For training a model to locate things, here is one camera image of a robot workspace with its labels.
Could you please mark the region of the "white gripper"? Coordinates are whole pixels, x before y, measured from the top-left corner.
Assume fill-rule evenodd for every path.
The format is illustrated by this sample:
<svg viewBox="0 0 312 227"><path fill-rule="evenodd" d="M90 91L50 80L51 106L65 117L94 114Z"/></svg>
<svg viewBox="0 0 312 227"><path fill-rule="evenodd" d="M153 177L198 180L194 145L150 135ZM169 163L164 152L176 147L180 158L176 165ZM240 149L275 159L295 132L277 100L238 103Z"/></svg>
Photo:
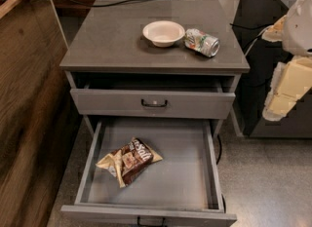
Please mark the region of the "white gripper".
<svg viewBox="0 0 312 227"><path fill-rule="evenodd" d="M274 69L270 92L262 116L280 121L312 88L312 0L296 0L286 16L268 26L261 38L268 42L282 40L283 49L295 57L279 62Z"/></svg>

